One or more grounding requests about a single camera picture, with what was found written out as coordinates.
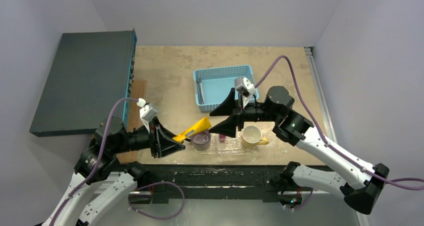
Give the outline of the yellow toothpaste tube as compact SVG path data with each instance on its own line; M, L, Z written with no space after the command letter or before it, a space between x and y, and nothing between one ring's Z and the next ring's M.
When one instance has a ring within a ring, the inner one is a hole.
M196 135L198 133L201 133L203 131L206 131L211 127L212 125L210 123L209 118L205 116L202 119L200 119L198 122L193 124L191 127L183 131L182 133L174 136L172 139L178 143L182 143L184 140L188 139L189 137Z

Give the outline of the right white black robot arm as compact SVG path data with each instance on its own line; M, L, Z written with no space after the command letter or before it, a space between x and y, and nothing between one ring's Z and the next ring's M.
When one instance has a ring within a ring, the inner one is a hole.
M276 137L313 155L329 171L289 162L280 175L269 183L281 191L298 187L313 188L343 198L355 211L369 215L379 198L389 168L382 163L368 163L324 136L316 125L293 109L294 98L283 86L271 87L263 102L243 103L243 97L232 88L226 99L210 116L224 116L211 133L234 138L245 122L273 122Z

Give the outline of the light blue perforated basket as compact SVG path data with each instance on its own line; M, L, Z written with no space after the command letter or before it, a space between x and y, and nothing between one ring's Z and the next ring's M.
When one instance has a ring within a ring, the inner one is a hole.
M195 102L201 113L209 113L219 106L235 86L235 79L247 77L252 83L253 70L250 65L236 65L196 69L193 72ZM197 79L201 80L204 104L200 104Z

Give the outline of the pink toothpaste tube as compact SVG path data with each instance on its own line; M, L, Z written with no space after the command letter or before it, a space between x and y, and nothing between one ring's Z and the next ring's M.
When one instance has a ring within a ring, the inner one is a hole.
M218 141L220 143L224 143L226 141L226 136L225 135L222 135L222 134L219 134L218 135Z

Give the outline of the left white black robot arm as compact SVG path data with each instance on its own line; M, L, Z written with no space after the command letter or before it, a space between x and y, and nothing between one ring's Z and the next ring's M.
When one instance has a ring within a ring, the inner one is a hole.
M156 117L147 127L130 132L121 118L106 118L95 131L88 148L81 153L64 195L43 225L94 226L118 201L134 191L146 191L149 197L153 197L157 190L169 185L183 196L180 186L158 177L135 161L124 168L112 185L92 198L110 174L119 168L118 154L150 149L154 158L162 158L185 150L186 147L174 140L174 136Z

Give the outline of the purple translucent mug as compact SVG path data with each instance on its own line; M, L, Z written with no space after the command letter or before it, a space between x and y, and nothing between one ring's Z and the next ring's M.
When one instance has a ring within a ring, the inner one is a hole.
M206 151L211 144L211 134L204 130L190 137L191 144L196 151Z

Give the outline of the grey toothbrush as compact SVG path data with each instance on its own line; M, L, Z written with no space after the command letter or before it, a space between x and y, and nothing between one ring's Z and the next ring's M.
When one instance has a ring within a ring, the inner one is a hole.
M202 90L202 81L197 78L196 79L197 89L198 89L198 97L199 97L199 103L201 105L204 104L204 98L203 98L203 90Z

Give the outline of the clear textured oval tray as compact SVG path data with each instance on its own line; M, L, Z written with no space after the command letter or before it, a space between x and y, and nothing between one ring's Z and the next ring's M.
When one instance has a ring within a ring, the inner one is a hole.
M220 142L218 134L212 133L209 143L206 146L194 146L194 150L203 155L220 156L245 156L252 154L256 148L242 146L242 133L237 132L235 138L225 137L224 142Z

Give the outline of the yellow mug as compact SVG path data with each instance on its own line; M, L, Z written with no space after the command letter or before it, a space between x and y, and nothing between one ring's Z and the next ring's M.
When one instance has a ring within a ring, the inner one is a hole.
M254 126L249 125L242 130L241 145L246 149L253 149L257 146L268 145L269 140L263 137L262 131Z

